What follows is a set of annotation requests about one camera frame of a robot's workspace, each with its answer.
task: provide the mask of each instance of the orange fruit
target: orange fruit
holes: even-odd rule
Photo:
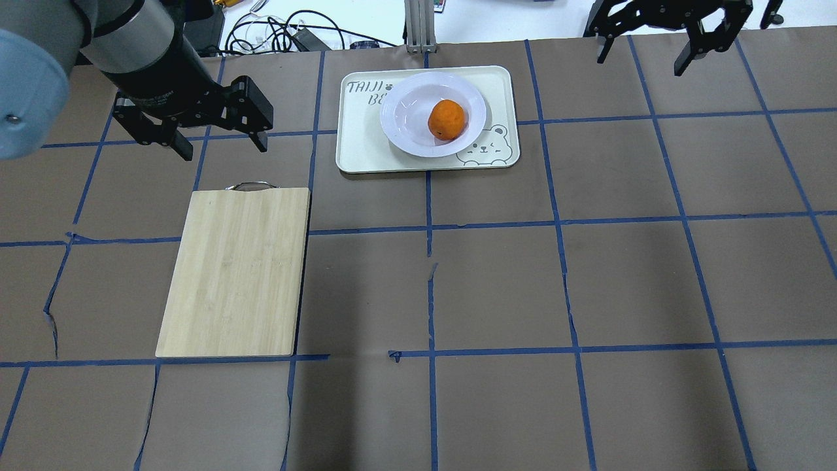
[[[442,100],[430,112],[427,127],[437,139],[453,141],[465,129],[465,110],[456,101]]]

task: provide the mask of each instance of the round plate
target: round plate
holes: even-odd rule
[[[427,120],[434,106],[452,100],[465,110],[465,129],[453,141],[441,141]],[[485,125],[485,99],[469,81],[443,72],[424,72],[395,85],[381,103],[381,127],[389,141],[406,153],[444,157],[473,143]]]

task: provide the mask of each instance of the cutting board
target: cutting board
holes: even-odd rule
[[[157,357],[292,355],[310,192],[192,193]]]

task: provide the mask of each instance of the cartoon bear face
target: cartoon bear face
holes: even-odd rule
[[[458,158],[466,167],[481,165],[502,165],[512,155],[511,145],[508,141],[509,130],[501,124],[483,129],[476,142],[469,145],[465,150],[456,153]]]

